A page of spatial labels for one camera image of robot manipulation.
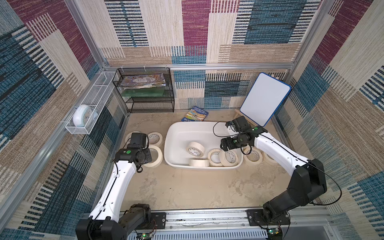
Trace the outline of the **masking tape roll five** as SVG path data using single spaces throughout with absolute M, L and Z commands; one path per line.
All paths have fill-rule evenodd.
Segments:
M 151 153 L 152 160 L 149 163 L 144 164 L 144 167 L 146 167 L 146 168 L 156 168 L 163 161 L 163 152 L 162 152 L 162 150 L 159 147 L 157 147 L 155 145 L 149 145 L 149 150 L 150 150 L 150 153 Z

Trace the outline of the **masking tape roll ten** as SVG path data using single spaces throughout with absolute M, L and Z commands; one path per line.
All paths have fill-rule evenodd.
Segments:
M 224 167 L 234 167 L 239 164 L 239 158 L 236 152 L 229 150 L 221 150 L 219 153 L 219 159 Z

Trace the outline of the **masking tape roll two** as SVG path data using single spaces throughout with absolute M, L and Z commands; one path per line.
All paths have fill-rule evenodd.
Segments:
M 163 143 L 163 135 L 159 132 L 151 132 L 148 134 L 149 144 L 160 147 Z

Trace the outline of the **masking tape roll nine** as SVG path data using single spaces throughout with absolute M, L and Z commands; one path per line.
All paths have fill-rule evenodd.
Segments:
M 223 167 L 223 164 L 220 160 L 220 152 L 221 149 L 212 149 L 208 153 L 208 160 L 209 160 L 209 166 L 210 167 Z

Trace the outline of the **masking tape roll four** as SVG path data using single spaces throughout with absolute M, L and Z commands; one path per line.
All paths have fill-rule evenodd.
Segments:
M 244 148 L 244 162 L 250 167 L 256 167 L 263 162 L 262 153 L 255 147 L 246 147 Z

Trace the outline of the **masking tape roll seven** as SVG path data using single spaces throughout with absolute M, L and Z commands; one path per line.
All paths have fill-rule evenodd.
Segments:
M 191 156 L 201 158 L 205 153 L 205 147 L 198 142 L 190 142 L 186 148 L 188 154 Z

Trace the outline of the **masking tape roll twelve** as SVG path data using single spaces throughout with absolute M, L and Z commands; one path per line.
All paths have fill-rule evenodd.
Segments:
M 263 152 L 262 154 L 263 154 L 263 159 L 267 164 L 272 166 L 278 165 L 278 163 L 274 159 L 272 159 L 272 157 L 270 157 L 268 154 L 266 154 L 265 152 Z

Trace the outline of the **masking tape roll eight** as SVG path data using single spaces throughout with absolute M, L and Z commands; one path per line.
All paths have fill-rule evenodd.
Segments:
M 191 159 L 189 165 L 194 168 L 206 168 L 210 166 L 209 160 Z

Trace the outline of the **masking tape roll one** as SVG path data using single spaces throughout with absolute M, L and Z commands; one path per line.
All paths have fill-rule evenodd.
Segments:
M 125 143 L 126 143 L 126 144 L 129 144 L 129 143 L 130 143 L 132 134 L 133 134 L 133 132 L 127 134 L 127 136 L 126 136 L 126 138 L 125 138 Z

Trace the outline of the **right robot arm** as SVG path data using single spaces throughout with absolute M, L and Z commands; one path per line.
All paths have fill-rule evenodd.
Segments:
M 242 133 L 221 139 L 225 152 L 243 147 L 256 147 L 273 158 L 291 176 L 287 189 L 263 205 L 262 219 L 272 223 L 287 211 L 306 206 L 327 191 L 324 165 L 309 160 L 284 146 L 269 133 Z

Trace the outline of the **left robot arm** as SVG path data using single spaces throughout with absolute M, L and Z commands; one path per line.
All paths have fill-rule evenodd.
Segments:
M 135 204 L 120 216 L 123 198 L 135 173 L 150 163 L 149 148 L 120 149 L 114 159 L 114 166 L 100 200 L 87 219 L 79 220 L 76 236 L 79 240 L 126 240 L 137 227 L 151 224 L 151 209 L 148 204 Z

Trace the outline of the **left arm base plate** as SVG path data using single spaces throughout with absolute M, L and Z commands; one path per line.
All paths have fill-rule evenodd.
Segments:
M 166 228 L 167 214 L 166 212 L 151 213 L 151 220 L 149 223 L 144 223 L 138 230 L 152 231 L 163 230 Z

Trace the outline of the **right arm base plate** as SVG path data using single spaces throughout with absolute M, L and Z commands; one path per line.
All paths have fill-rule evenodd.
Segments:
M 275 216 L 264 209 L 248 209 L 246 214 L 250 226 L 268 228 L 271 226 L 289 225 L 291 223 L 288 213 Z

